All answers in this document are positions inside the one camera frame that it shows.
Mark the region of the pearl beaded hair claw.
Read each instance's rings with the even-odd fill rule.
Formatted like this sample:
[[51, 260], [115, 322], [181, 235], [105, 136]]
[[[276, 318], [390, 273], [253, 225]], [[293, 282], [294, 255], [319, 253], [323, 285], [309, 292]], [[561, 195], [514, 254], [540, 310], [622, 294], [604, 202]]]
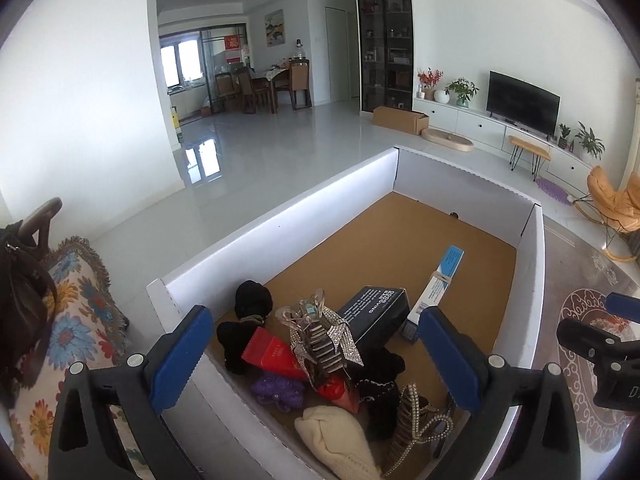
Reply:
[[421, 396], [416, 384], [406, 385], [400, 394], [397, 427], [383, 467], [388, 478], [400, 468], [411, 451], [420, 445], [439, 443], [454, 431], [454, 420]]

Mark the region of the blue white carton box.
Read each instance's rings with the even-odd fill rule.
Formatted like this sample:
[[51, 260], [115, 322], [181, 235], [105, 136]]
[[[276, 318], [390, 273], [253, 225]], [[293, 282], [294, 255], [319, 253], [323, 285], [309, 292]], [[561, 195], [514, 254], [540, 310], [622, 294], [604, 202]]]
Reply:
[[422, 294], [410, 310], [406, 319], [406, 326], [414, 332], [418, 328], [420, 315], [427, 307], [437, 307], [451, 284], [454, 274], [464, 256], [464, 250], [450, 245], [446, 254], [442, 256], [436, 270], [431, 274]]

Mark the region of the black knitted glove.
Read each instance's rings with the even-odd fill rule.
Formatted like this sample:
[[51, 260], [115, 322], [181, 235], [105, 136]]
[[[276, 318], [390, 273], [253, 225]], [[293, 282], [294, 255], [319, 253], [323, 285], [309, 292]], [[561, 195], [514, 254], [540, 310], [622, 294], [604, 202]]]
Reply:
[[406, 364], [399, 354], [385, 347], [370, 349], [361, 359], [363, 366], [353, 365], [349, 374], [369, 417], [366, 435], [371, 441], [386, 441], [397, 428], [397, 377], [406, 370]]

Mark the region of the red snack packet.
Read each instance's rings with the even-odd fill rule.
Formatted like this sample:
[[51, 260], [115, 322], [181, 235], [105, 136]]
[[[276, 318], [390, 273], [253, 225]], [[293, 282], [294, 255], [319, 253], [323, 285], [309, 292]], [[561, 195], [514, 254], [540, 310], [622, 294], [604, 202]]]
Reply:
[[339, 408], [357, 414], [360, 409], [358, 390], [340, 374], [332, 374], [316, 389], [319, 396], [331, 401]]
[[242, 359], [265, 372], [306, 382], [308, 377], [290, 346], [265, 328], [258, 327], [242, 353]]

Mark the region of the black rectangular box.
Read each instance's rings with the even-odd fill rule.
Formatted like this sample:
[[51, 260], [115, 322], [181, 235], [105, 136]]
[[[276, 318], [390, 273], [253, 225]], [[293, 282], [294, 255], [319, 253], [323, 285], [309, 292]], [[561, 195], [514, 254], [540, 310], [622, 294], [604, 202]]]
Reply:
[[360, 353], [384, 347], [410, 312], [403, 288], [366, 286], [337, 314], [348, 324]]

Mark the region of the purple toy wand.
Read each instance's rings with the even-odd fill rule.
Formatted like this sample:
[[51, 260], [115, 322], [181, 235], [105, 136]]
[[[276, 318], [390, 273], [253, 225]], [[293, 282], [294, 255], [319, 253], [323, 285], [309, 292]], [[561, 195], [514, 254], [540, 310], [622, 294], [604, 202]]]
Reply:
[[260, 404], [274, 405], [282, 413], [301, 410], [304, 391], [302, 382], [269, 372], [250, 386], [250, 392]]

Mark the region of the orange lounge chair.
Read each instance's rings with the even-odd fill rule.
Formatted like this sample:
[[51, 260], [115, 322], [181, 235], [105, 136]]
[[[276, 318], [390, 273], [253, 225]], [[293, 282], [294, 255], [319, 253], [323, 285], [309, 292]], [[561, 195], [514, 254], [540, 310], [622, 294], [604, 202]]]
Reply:
[[572, 206], [587, 220], [602, 226], [605, 242], [602, 252], [614, 262], [634, 262], [638, 256], [619, 256], [612, 252], [611, 244], [616, 238], [626, 240], [629, 235], [639, 233], [639, 177], [632, 176], [626, 188], [613, 188], [601, 166], [595, 166], [587, 176], [588, 193], [571, 198]]

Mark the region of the white tv cabinet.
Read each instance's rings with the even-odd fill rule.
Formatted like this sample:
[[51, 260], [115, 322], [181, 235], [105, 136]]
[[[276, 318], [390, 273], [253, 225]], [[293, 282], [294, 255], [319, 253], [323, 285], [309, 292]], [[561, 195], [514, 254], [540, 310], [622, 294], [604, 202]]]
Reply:
[[510, 136], [536, 145], [550, 157], [542, 162], [540, 168], [544, 177], [567, 185], [570, 191], [579, 194], [586, 194], [588, 191], [587, 177], [591, 167], [577, 156], [538, 136], [465, 107], [414, 98], [412, 109], [427, 115], [432, 129], [464, 136], [480, 150], [502, 158], [509, 159], [513, 153], [514, 146], [509, 140]]

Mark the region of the dark brown handbag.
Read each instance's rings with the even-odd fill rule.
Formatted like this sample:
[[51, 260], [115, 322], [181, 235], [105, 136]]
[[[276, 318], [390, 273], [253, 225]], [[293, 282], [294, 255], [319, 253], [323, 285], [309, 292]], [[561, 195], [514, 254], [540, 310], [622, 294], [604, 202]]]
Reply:
[[35, 385], [46, 358], [54, 313], [44, 303], [58, 289], [43, 260], [62, 200], [48, 200], [28, 218], [1, 230], [1, 404], [12, 408], [15, 389]]

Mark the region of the green potted plant right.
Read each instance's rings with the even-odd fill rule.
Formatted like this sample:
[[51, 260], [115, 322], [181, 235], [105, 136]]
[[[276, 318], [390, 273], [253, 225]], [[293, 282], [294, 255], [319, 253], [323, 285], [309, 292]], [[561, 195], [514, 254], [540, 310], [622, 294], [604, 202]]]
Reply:
[[579, 128], [575, 134], [575, 140], [579, 145], [580, 159], [587, 164], [595, 164], [602, 159], [605, 146], [590, 127], [586, 127], [583, 122], [578, 122], [578, 125]]

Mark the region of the green potted plant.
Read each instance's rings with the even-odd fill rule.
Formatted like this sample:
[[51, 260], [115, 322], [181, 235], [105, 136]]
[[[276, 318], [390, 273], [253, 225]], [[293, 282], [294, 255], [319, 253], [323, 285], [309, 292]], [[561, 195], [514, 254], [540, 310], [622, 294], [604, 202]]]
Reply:
[[447, 93], [454, 93], [456, 95], [457, 106], [468, 107], [480, 88], [474, 84], [473, 81], [469, 81], [465, 78], [458, 78], [451, 81], [445, 88]]
[[595, 164], [602, 159], [605, 146], [590, 127], [586, 127], [583, 122], [578, 122], [578, 125], [579, 128], [575, 134], [575, 140], [579, 145], [580, 159], [587, 164]]

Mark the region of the small dark potted plant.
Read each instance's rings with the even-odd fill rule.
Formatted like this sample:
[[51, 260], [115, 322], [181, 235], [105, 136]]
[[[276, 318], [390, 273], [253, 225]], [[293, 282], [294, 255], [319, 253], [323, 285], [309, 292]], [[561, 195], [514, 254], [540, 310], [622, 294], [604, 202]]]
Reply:
[[561, 150], [567, 149], [568, 137], [572, 133], [572, 129], [568, 125], [559, 124], [560, 136], [558, 139], [558, 147]]

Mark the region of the brown cardboard box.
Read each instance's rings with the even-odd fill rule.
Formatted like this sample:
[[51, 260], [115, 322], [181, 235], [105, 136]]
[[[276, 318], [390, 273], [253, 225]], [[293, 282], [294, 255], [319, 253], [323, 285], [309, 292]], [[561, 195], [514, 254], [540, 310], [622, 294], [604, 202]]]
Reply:
[[372, 124], [420, 136], [421, 132], [428, 128], [430, 118], [423, 113], [413, 112], [412, 110], [378, 106], [373, 111]]

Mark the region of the red flower vase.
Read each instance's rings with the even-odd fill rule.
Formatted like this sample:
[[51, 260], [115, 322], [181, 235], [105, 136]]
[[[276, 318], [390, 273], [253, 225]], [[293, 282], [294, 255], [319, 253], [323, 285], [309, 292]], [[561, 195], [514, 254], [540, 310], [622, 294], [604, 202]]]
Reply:
[[427, 70], [420, 70], [418, 73], [418, 97], [420, 99], [435, 101], [440, 104], [448, 104], [448, 91], [437, 89], [437, 86], [442, 81], [443, 76], [444, 72], [442, 70], [433, 70], [431, 67]]

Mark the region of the framed wall painting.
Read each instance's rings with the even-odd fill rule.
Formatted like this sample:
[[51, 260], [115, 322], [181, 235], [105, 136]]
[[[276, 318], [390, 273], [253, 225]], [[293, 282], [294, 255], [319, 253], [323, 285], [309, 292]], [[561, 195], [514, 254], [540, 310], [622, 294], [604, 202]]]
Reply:
[[282, 9], [265, 15], [265, 32], [268, 48], [285, 44], [284, 12]]

